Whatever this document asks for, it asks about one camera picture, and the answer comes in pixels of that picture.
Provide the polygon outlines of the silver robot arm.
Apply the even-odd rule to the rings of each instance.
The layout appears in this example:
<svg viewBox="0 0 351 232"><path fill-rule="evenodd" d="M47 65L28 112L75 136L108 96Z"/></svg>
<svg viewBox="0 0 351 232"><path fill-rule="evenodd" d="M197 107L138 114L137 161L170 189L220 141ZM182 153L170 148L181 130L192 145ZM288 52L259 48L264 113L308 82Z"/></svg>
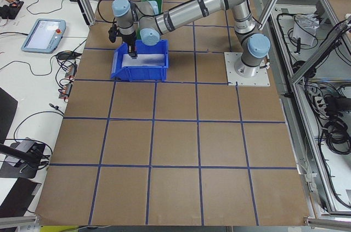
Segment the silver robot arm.
<svg viewBox="0 0 351 232"><path fill-rule="evenodd" d="M258 31L248 0L189 0L161 13L156 1L114 0L115 21L109 29L109 39L115 42L121 37L129 54L135 57L138 35L145 45L154 46L162 35L219 10L233 12L235 34L243 49L240 59L234 64L235 72L244 78L254 77L268 54L270 40Z"/></svg>

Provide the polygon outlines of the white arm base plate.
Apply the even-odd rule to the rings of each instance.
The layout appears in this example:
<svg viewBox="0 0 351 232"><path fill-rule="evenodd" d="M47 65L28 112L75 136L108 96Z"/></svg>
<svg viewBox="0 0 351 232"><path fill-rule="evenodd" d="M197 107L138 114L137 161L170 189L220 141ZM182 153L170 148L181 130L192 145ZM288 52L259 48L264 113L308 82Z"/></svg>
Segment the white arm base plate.
<svg viewBox="0 0 351 232"><path fill-rule="evenodd" d="M256 67L243 64L240 52L225 52L225 67L229 86L269 87L269 77L264 60Z"/></svg>

